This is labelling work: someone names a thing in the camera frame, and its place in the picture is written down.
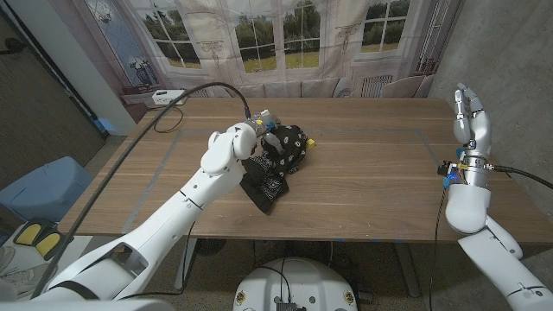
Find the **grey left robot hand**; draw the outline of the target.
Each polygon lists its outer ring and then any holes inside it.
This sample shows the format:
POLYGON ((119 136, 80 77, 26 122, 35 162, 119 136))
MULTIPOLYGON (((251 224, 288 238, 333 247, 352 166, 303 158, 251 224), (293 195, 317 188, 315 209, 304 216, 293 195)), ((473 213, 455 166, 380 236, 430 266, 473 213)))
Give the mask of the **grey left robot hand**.
POLYGON ((280 119, 268 110, 261 111, 253 117, 248 117, 245 122, 261 137, 265 143, 271 145, 279 155, 284 154, 284 148, 274 131, 281 125, 280 119))

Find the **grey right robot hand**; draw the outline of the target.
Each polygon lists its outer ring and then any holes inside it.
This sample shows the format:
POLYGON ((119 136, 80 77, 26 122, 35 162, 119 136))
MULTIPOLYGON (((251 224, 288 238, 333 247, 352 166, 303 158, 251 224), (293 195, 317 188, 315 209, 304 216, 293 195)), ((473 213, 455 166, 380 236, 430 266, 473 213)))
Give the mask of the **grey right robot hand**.
POLYGON ((454 136, 462 145, 458 157, 467 167, 464 179, 470 186, 488 188, 485 166, 491 155, 491 121, 476 93, 462 83, 454 92, 454 114, 454 136))

